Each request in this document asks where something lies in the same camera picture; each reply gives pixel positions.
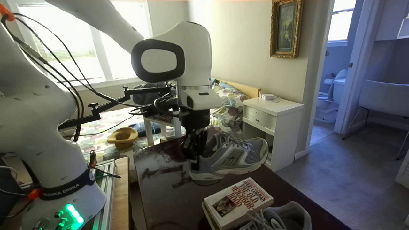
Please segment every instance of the gray sneaker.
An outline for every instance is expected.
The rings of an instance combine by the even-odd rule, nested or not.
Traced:
[[[268,207],[260,214],[250,213],[251,219],[238,230],[312,230],[311,217],[297,202],[291,201],[281,207]]]
[[[241,175],[258,169],[267,159],[265,139],[241,140],[221,132],[206,143],[204,156],[199,156],[199,170],[190,168],[192,180],[199,185],[214,184],[227,174]]]

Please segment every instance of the drawer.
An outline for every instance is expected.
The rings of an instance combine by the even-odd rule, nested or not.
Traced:
[[[249,106],[245,106],[243,116],[248,118],[252,122],[257,123],[266,128],[273,130],[276,129],[277,117],[271,114],[265,113],[263,111],[260,111]]]

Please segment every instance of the wooden headboard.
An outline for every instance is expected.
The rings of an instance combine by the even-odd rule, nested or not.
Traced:
[[[219,83],[220,81],[233,86],[234,88],[238,89],[239,91],[246,94],[250,98],[258,97],[258,94],[261,91],[260,88],[256,88],[253,86],[243,85],[243,84],[232,82],[232,81],[225,81],[223,79],[216,79],[217,83]]]

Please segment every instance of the framed painting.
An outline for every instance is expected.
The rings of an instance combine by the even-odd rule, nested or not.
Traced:
[[[270,57],[297,58],[303,0],[273,0]]]

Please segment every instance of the bathroom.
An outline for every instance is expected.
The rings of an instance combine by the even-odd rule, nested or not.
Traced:
[[[364,0],[335,0],[310,144],[334,133]]]

